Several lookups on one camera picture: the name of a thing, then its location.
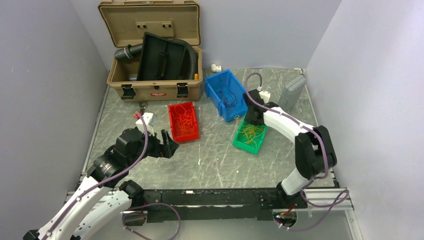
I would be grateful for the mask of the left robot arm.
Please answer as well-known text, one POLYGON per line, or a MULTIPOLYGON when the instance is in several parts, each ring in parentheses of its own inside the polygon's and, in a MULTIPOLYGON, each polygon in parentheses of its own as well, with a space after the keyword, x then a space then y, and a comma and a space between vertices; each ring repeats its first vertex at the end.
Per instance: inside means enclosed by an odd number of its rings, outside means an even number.
POLYGON ((76 219, 90 210, 105 194, 128 175, 130 167, 145 157, 171 158, 179 148, 166 130, 161 130, 163 141, 155 133, 143 133, 137 128, 128 128, 116 139, 103 155, 90 167, 79 189, 60 212, 46 224, 46 230, 29 230, 25 240, 46 240, 54 231, 63 229, 63 224, 76 219))

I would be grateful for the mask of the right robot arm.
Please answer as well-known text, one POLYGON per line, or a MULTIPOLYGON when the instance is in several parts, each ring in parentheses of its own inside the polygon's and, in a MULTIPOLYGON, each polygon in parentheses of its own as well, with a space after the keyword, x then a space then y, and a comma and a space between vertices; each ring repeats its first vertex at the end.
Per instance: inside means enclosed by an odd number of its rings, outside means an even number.
POLYGON ((266 126, 278 131, 294 144, 295 167, 277 184, 276 203, 289 207, 304 187, 317 175, 325 178, 337 157, 328 129, 306 124, 285 112, 274 102, 264 103, 257 89, 243 94, 247 105, 244 121, 254 126, 266 126))

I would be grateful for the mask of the white pipe elbow fitting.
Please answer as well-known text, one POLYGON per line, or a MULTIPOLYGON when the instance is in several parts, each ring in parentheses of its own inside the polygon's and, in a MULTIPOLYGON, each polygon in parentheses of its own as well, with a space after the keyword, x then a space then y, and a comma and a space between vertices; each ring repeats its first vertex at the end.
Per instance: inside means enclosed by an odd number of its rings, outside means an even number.
POLYGON ((213 73, 220 73, 222 72, 222 66, 221 65, 216 65, 216 64, 211 64, 210 65, 210 69, 213 73))

